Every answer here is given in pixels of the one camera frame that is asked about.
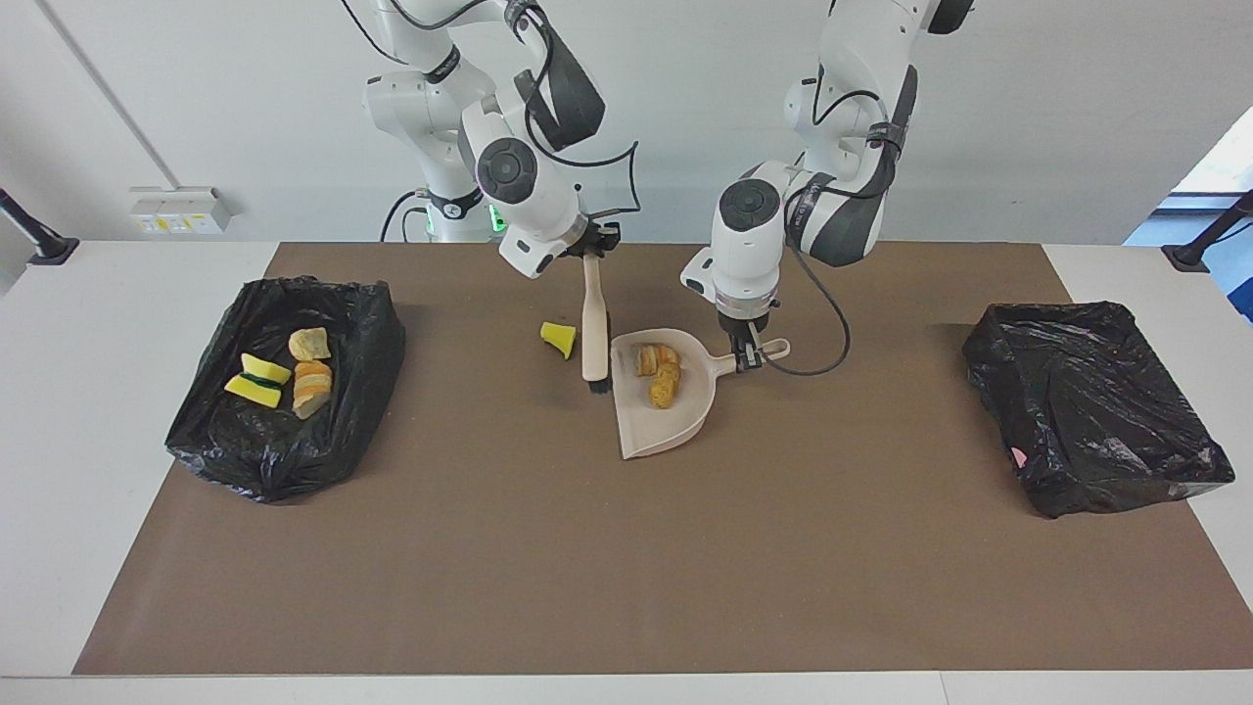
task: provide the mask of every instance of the brown tabletop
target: brown tabletop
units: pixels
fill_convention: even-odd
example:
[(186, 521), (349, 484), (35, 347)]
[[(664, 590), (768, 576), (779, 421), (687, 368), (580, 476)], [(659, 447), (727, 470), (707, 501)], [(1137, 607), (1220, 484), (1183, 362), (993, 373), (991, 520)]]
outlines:
[[(693, 250), (610, 254), (616, 332), (725, 351), (677, 282)], [(623, 462), (613, 401), (538, 337), (578, 321), (575, 262), (533, 282), (485, 245), (283, 244), (269, 275), (391, 283), (388, 416), (351, 481), (284, 506), (175, 466), (75, 672), (1253, 667), (1187, 503), (1046, 521), (1014, 480), (959, 348), (990, 302), (1068, 301), (1037, 245), (885, 243), (819, 273), (843, 368), (723, 379), (694, 441)], [(783, 282), (768, 333), (818, 367), (838, 326), (789, 258)]]

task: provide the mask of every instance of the sponge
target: sponge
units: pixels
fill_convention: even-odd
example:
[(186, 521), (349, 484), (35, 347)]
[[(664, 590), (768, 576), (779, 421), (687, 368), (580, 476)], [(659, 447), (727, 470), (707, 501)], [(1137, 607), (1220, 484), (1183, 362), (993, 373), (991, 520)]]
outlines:
[(239, 357), (239, 363), (243, 373), (231, 378), (224, 389), (262, 407), (277, 409), (283, 396), (283, 383), (291, 379), (292, 372), (247, 352)]
[(238, 394), (248, 402), (256, 402), (262, 407), (269, 407), (271, 409), (278, 408), (278, 401), (283, 396), (278, 388), (262, 387), (243, 376), (231, 378), (231, 382), (227, 383), (226, 391), (231, 394)]
[(287, 384), (287, 381), (292, 379), (292, 371), (273, 363), (267, 363), (261, 358), (254, 358), (247, 354), (247, 352), (244, 352), (243, 356), (239, 356), (239, 363), (243, 364), (243, 374), (272, 382), (278, 387), (283, 387)]

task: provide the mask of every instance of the dustpan handle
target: dustpan handle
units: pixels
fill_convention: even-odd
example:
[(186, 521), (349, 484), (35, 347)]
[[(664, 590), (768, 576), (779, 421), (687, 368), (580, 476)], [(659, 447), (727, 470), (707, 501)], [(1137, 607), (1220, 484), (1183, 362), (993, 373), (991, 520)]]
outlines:
[[(787, 341), (786, 337), (776, 337), (762, 343), (762, 352), (771, 361), (782, 361), (792, 354), (792, 343)], [(713, 371), (717, 377), (727, 377), (734, 374), (736, 371), (736, 357), (723, 356), (722, 358), (713, 359)]]

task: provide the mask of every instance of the window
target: window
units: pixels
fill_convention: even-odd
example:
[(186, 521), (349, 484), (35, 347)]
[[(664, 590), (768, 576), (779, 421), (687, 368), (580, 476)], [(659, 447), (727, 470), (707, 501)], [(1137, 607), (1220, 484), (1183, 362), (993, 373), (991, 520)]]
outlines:
[(1253, 108), (1232, 125), (1174, 193), (1244, 193), (1253, 189)]

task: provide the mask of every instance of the black cable clip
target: black cable clip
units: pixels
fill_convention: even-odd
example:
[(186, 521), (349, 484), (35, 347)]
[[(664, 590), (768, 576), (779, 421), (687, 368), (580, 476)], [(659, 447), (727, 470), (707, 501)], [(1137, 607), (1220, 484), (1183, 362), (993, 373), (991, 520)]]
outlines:
[(870, 144), (872, 149), (878, 149), (886, 142), (892, 147), (896, 147), (896, 153), (901, 153), (901, 145), (905, 144), (905, 133), (910, 129), (910, 125), (898, 125), (896, 123), (882, 121), (870, 125), (870, 130), (866, 133), (866, 143)]

